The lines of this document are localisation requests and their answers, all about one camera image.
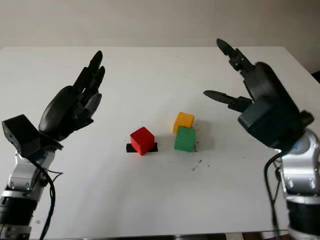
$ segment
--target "white table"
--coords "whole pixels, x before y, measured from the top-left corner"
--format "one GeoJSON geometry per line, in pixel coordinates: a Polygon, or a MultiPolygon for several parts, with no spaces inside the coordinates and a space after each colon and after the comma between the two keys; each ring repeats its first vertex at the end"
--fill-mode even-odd
{"type": "MultiPolygon", "coordinates": [[[[55,182],[56,208],[47,237],[271,230],[263,166],[275,152],[245,132],[238,112],[202,94],[212,89],[248,97],[242,77],[215,47],[5,48],[0,52],[0,119],[25,114],[37,126],[49,101],[74,83],[99,49],[107,69],[102,102],[94,124],[64,140],[51,165],[64,175],[55,182]],[[195,115],[197,152],[173,148],[178,112],[195,115]],[[142,126],[155,134],[159,152],[126,153],[130,133],[142,126]]],[[[320,85],[311,75],[283,47],[241,50],[253,63],[272,66],[299,109],[313,113],[310,128],[320,134],[320,85]]],[[[4,188],[15,150],[0,135],[4,188]]],[[[49,206],[47,188],[34,213],[31,238],[39,237],[49,206]]],[[[277,214],[286,229],[281,194],[277,214]]]]}

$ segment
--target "green block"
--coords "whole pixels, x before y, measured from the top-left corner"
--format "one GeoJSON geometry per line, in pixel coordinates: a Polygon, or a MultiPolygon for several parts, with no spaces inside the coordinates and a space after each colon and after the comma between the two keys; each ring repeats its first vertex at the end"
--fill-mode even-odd
{"type": "Polygon", "coordinates": [[[174,149],[191,153],[194,149],[196,130],[183,126],[178,127],[174,149]]]}

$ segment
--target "beige wall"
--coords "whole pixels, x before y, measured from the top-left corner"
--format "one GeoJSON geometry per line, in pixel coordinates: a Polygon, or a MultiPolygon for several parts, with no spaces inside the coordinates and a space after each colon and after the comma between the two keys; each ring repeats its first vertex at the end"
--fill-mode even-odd
{"type": "Polygon", "coordinates": [[[0,0],[5,46],[285,46],[320,70],[320,0],[0,0]]]}

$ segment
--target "yellow cube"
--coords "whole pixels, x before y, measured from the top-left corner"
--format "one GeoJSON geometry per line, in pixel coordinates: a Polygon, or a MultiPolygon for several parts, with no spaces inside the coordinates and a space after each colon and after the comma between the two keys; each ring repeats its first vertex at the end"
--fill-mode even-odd
{"type": "Polygon", "coordinates": [[[178,127],[192,128],[192,123],[194,122],[195,116],[179,112],[178,116],[173,125],[173,132],[176,134],[178,131],[178,127]]]}

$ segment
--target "red block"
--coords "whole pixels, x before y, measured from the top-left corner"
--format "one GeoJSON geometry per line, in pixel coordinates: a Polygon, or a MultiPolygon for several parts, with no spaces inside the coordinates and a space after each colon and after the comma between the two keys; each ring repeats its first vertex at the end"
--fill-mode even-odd
{"type": "Polygon", "coordinates": [[[132,147],[142,156],[155,145],[155,136],[144,126],[130,134],[132,147]]]}

